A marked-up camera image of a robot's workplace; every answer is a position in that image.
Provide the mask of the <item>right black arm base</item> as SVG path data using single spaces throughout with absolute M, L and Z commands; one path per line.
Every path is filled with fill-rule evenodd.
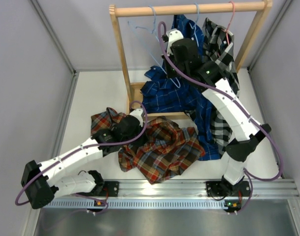
M 247 205 L 252 197 L 252 182 L 240 180 L 231 185 L 225 179 L 206 182 L 207 196 L 215 201 L 224 201 L 224 211 L 237 215 Z

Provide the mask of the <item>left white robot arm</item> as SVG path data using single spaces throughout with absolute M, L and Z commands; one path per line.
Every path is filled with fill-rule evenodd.
M 21 180 L 22 191 L 33 209 L 39 209 L 55 198 L 72 194 L 99 196 L 105 182 L 96 170 L 73 176 L 81 166 L 117 152 L 129 143 L 143 143 L 147 117 L 130 113 L 111 128 L 98 130 L 84 143 L 60 155 L 37 163 L 25 165 Z

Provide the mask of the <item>red brown plaid shirt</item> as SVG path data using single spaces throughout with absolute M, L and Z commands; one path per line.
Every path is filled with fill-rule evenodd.
M 128 115 L 113 108 L 91 116 L 91 135 L 98 130 L 111 128 Z M 147 123 L 143 143 L 129 143 L 118 151 L 118 163 L 123 172 L 134 168 L 149 183 L 159 183 L 181 175 L 200 157 L 205 155 L 193 127 L 181 128 L 165 117 Z

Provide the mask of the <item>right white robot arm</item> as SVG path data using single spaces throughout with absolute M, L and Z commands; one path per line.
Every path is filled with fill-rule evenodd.
M 164 59 L 171 71 L 185 79 L 189 78 L 219 111 L 235 134 L 234 140 L 225 148 L 224 156 L 228 157 L 228 165 L 219 184 L 224 195 L 233 195 L 243 181 L 248 156 L 264 139 L 264 132 L 271 131 L 271 127 L 268 124 L 256 127 L 250 122 L 224 72 L 213 61 L 202 62 L 192 39 L 184 38 L 178 33 L 168 33 L 162 36 L 160 42 L 167 43 Z

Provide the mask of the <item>light blue hanger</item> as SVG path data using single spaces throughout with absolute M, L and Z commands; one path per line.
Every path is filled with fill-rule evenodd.
M 157 33 L 156 33 L 156 19 L 157 19 L 157 16 L 156 16 L 156 11 L 154 9 L 153 6 L 148 6 L 151 10 L 152 10 L 152 13 L 153 13 L 153 16 L 154 16 L 154 20 L 153 20 L 153 28 L 152 29 L 149 29 L 147 27 L 143 27 L 143 26 L 137 26 L 135 25 L 132 21 L 127 21 L 127 24 L 130 28 L 130 30 L 132 31 L 132 33 L 134 34 L 134 36 L 137 38 L 138 42 L 142 45 L 142 47 L 147 51 L 147 53 L 150 55 L 150 57 L 154 60 L 154 62 L 156 63 L 156 65 L 159 66 L 159 68 L 162 70 L 162 72 L 167 75 L 167 72 L 166 70 L 163 68 L 163 66 L 161 65 L 160 62 L 158 62 L 156 60 L 156 58 L 154 57 L 154 55 L 152 54 L 152 51 L 149 47 L 149 45 L 141 39 L 140 35 L 137 33 L 137 29 L 141 29 L 141 30 L 145 30 L 147 31 L 150 35 L 153 35 L 157 41 L 159 41 L 158 39 L 158 36 L 157 36 Z

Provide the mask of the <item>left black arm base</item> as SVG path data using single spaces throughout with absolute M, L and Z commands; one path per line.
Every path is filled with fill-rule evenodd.
M 84 176 L 89 174 L 94 178 L 96 186 L 91 190 L 91 192 L 85 193 L 80 192 L 76 195 L 83 196 L 87 199 L 94 199 L 94 206 L 98 208 L 88 208 L 89 212 L 97 214 L 100 212 L 105 212 L 108 207 L 108 198 L 117 197 L 119 192 L 119 182 L 118 181 L 105 181 L 103 180 L 101 174 L 97 171 L 80 171 L 78 175 Z

